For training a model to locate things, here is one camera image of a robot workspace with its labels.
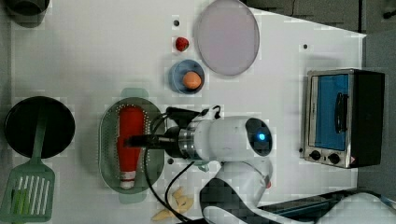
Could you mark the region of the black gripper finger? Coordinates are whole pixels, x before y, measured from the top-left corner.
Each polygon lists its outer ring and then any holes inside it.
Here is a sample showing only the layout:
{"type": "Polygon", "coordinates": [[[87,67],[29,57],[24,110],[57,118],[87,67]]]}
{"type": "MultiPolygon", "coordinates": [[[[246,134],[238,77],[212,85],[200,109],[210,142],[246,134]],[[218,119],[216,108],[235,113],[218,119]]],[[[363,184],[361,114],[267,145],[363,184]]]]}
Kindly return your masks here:
{"type": "Polygon", "coordinates": [[[147,147],[149,145],[148,135],[133,135],[123,140],[125,147],[147,147]]]}

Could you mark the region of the red felt strawberry near arm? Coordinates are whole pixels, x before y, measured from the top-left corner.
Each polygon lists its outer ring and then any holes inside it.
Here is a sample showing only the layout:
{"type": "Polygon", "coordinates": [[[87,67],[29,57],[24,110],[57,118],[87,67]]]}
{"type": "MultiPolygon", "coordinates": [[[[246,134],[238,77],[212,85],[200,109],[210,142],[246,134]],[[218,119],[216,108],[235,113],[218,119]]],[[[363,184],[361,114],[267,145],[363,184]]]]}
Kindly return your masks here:
{"type": "Polygon", "coordinates": [[[267,183],[267,185],[266,185],[266,188],[269,189],[269,188],[271,188],[271,187],[272,187],[272,182],[269,181],[269,182],[267,183]]]}

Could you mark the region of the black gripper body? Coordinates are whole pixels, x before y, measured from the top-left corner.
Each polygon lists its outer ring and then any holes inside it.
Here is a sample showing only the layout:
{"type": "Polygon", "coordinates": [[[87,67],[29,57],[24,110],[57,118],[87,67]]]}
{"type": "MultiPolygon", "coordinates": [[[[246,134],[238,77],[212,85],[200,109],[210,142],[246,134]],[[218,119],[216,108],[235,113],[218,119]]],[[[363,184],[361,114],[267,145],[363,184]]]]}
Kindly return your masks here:
{"type": "Polygon", "coordinates": [[[172,127],[165,134],[151,135],[148,139],[148,148],[163,149],[172,158],[182,158],[183,154],[178,142],[179,133],[178,127],[172,127]]]}

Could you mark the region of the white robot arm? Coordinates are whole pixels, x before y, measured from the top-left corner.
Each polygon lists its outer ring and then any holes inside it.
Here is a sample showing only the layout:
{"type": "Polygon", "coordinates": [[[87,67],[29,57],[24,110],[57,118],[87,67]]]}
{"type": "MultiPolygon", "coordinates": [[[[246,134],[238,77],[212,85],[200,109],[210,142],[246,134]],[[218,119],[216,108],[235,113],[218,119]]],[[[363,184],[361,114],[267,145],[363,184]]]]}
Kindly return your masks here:
{"type": "Polygon", "coordinates": [[[260,119],[196,118],[185,129],[134,134],[123,144],[164,149],[173,158],[220,162],[221,168],[200,190],[199,203],[207,224],[395,224],[395,209],[365,192],[345,197],[315,221],[260,209],[259,200],[272,175],[272,164],[266,158],[272,135],[260,119]]]}

